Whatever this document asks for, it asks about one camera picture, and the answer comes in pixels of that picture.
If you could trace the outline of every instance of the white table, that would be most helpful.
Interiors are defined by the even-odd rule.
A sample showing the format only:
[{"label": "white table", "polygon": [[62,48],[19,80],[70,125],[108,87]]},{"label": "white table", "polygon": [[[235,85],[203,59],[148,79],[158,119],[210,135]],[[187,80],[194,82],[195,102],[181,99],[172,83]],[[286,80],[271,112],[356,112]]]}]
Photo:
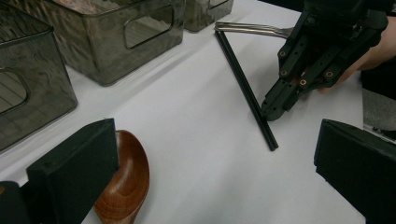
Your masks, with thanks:
[{"label": "white table", "polygon": [[[221,21],[291,27],[299,13],[235,0]],[[362,224],[364,218],[316,174],[322,119],[362,127],[357,78],[329,94],[312,91],[270,122],[271,152],[214,37],[214,25],[103,88],[68,68],[78,108],[0,155],[0,180],[25,169],[86,124],[114,118],[148,155],[150,189],[135,223]],[[227,33],[259,103],[277,80],[284,40]],[[91,211],[84,223],[100,223]]]}]

